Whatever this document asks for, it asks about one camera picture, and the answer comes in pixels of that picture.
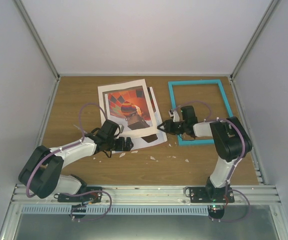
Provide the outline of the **hot air balloon photo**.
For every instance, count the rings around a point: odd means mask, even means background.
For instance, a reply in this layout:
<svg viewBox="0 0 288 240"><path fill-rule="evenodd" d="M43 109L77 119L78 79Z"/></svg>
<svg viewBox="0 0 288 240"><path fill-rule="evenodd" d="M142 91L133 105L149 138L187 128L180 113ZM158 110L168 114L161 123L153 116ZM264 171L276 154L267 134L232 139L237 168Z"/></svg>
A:
<svg viewBox="0 0 288 240"><path fill-rule="evenodd" d="M152 105L153 113L157 124L162 123L161 115L158 110L152 87L148 87L149 101ZM130 89L105 93L105 103L107 117L123 127L123 134L129 137L131 131L147 129L152 127L152 117L149 113L147 97L142 86ZM153 147L167 141L164 132L158 130L157 133L148 136L132 138L132 150Z"/></svg>

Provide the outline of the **turquoise picture frame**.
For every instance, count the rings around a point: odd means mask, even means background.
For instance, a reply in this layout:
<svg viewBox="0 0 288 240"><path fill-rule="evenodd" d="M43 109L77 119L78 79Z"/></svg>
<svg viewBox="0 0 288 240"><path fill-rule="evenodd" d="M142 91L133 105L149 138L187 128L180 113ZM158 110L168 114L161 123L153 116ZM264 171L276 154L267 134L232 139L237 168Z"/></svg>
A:
<svg viewBox="0 0 288 240"><path fill-rule="evenodd" d="M170 93L170 100L172 108L176 107L176 100L174 96L174 86L187 86L187 85L217 85L224 102L226 111L229 117L233 116L232 109L230 107L228 98L226 96L224 87L219 79L207 79L207 80L182 80L182 81L169 81L168 88ZM201 146L201 145L211 145L214 144L212 139L202 139L202 140L183 140L180 136L178 138L178 145L179 146Z"/></svg>

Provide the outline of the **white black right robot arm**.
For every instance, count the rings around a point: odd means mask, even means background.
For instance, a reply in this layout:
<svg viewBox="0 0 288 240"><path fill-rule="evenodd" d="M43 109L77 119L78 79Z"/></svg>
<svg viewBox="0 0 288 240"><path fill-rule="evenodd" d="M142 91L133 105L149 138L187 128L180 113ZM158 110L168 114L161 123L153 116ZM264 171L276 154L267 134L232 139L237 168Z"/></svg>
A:
<svg viewBox="0 0 288 240"><path fill-rule="evenodd" d="M171 135L186 134L192 138L212 137L218 160L204 188L207 200L212 203L227 196L231 177L241 160L252 150L252 142L237 117L199 122L191 105L171 109L171 119L157 129Z"/></svg>

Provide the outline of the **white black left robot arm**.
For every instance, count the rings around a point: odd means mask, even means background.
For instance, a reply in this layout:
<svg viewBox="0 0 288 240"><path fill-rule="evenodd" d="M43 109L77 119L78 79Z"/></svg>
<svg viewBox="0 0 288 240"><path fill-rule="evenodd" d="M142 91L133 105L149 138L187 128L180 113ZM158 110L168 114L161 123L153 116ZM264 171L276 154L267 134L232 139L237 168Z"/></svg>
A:
<svg viewBox="0 0 288 240"><path fill-rule="evenodd" d="M76 202L83 201L87 195L84 182L77 176L63 175L62 169L98 153L110 158L112 152L129 152L134 144L130 137L120 136L120 131L117 123L106 120L100 128L83 133L79 140L72 143L35 148L18 177L20 183L26 186L26 196L44 199L51 194L65 194Z"/></svg>

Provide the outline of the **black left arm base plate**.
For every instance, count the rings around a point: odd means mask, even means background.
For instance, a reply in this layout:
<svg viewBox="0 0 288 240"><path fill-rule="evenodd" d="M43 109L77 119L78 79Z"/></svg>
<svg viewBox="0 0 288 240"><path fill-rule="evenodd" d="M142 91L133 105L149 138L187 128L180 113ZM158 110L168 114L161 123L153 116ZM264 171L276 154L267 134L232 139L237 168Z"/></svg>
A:
<svg viewBox="0 0 288 240"><path fill-rule="evenodd" d="M102 187L84 186L76 194L79 196L70 196L63 193L54 194L54 199L60 203L100 203L102 198Z"/></svg>

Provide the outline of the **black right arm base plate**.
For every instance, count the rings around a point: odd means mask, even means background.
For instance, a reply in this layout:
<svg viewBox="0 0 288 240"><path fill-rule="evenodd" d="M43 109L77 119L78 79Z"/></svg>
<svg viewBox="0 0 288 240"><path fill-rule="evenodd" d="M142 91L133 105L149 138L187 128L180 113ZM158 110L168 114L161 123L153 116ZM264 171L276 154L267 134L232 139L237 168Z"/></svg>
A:
<svg viewBox="0 0 288 240"><path fill-rule="evenodd" d="M234 203L234 195L225 191L225 187L214 188L210 186L187 186L184 195L190 198L191 203L225 204Z"/></svg>

